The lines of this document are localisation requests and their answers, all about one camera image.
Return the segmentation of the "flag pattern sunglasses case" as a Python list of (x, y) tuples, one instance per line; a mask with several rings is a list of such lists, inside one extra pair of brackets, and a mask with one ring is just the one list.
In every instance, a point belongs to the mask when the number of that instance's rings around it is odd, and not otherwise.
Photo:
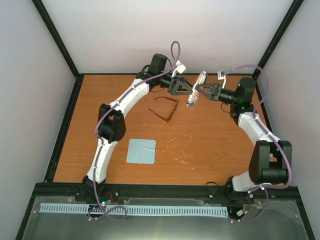
[(196, 102), (198, 101), (198, 99), (200, 97), (200, 92), (197, 89), (197, 87), (206, 83), (207, 75), (208, 74), (207, 74), (206, 71), (202, 71), (198, 75), (198, 77), (197, 77), (197, 79), (196, 79), (196, 81), (195, 81), (195, 83), (193, 84), (193, 87), (192, 87), (192, 94), (190, 94), (188, 96), (188, 99), (187, 99), (187, 102), (186, 102), (186, 106), (188, 108), (193, 107), (196, 104)]

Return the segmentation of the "brown sunglasses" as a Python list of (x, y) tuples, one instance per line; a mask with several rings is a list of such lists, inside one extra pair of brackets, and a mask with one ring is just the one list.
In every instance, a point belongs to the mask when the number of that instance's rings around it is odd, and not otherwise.
[(165, 123), (169, 123), (179, 105), (179, 101), (172, 97), (158, 96), (153, 99), (148, 110)]

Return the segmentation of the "light blue cleaning cloth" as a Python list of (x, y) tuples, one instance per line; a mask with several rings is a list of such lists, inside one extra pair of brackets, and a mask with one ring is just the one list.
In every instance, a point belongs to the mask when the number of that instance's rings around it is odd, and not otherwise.
[(156, 141), (131, 138), (128, 143), (126, 162), (129, 164), (152, 165), (155, 163)]

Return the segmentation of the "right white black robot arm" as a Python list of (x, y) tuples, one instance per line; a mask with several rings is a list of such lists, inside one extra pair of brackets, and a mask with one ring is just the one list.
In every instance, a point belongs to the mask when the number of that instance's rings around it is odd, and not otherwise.
[(200, 84), (196, 90), (209, 100), (228, 104), (231, 118), (254, 146), (248, 170), (230, 177), (225, 183), (226, 197), (241, 192), (250, 194), (258, 189), (288, 187), (292, 180), (292, 145), (276, 137), (260, 119), (252, 104), (256, 82), (242, 77), (234, 91), (217, 83)]

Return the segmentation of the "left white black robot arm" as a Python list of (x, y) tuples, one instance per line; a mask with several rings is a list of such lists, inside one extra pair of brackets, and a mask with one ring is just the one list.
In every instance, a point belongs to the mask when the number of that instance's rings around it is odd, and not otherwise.
[(102, 104), (98, 111), (98, 122), (94, 130), (97, 148), (92, 165), (82, 183), (86, 195), (92, 201), (99, 201), (104, 195), (107, 168), (118, 142), (125, 136), (125, 118), (132, 107), (156, 86), (166, 88), (171, 95), (186, 95), (187, 107), (193, 107), (199, 99), (196, 87), (204, 82), (201, 73), (194, 84), (183, 77), (178, 77), (187, 67), (173, 56), (173, 63), (165, 70), (168, 57), (159, 53), (153, 55), (151, 63), (146, 65), (136, 76), (131, 85), (110, 104)]

